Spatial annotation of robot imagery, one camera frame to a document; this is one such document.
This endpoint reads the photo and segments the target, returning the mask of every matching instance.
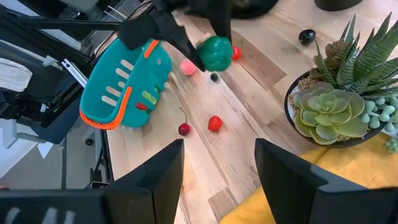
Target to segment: teal plastic basket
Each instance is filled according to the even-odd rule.
[[[116,39],[95,65],[80,101],[80,116],[89,125],[139,128],[149,120],[172,69],[158,40],[134,50]]]

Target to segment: green toy bell pepper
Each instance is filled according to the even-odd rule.
[[[226,37],[210,37],[197,50],[205,68],[210,72],[222,72],[231,65],[233,49]]]

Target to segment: yellow cloth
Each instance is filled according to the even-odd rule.
[[[300,157],[370,189],[398,186],[398,154],[391,154],[383,146],[388,139],[388,136],[378,134],[358,146],[346,149],[319,147]],[[220,224],[257,223],[275,223],[262,187],[220,221]]]

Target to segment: toy cherry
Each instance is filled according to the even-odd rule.
[[[183,60],[180,64],[180,68],[184,75],[192,75],[197,70],[197,67],[190,60]]]
[[[182,108],[180,108],[180,110],[184,113],[185,115],[185,122],[182,123],[179,127],[178,127],[178,133],[182,136],[186,136],[187,134],[189,134],[189,132],[191,131],[191,127],[187,124],[187,114],[184,112],[184,110],[182,110]]]
[[[239,47],[233,47],[234,53],[232,54],[232,59],[233,60],[239,60],[242,56],[242,51],[239,49]]]
[[[209,129],[210,131],[216,132],[220,129],[220,127],[222,127],[223,125],[223,121],[221,120],[221,118],[219,118],[218,116],[212,116],[209,119],[209,124],[207,126],[207,129]]]

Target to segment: basket handle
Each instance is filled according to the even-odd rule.
[[[129,102],[129,98],[130,98],[131,92],[132,92],[131,86],[127,87],[126,88],[126,92],[123,95],[123,99],[122,99],[121,105],[119,107],[119,111],[118,111],[116,117],[110,123],[108,123],[108,124],[99,124],[99,123],[93,121],[92,119],[87,118],[86,115],[84,115],[83,112],[80,109],[80,117],[81,117],[81,119],[85,123],[87,123],[88,125],[90,125],[90,126],[92,126],[94,128],[107,129],[107,130],[113,130],[113,129],[117,128],[120,125],[120,123],[122,122],[122,120],[123,120],[124,113],[126,112],[126,107],[127,107],[128,102]]]

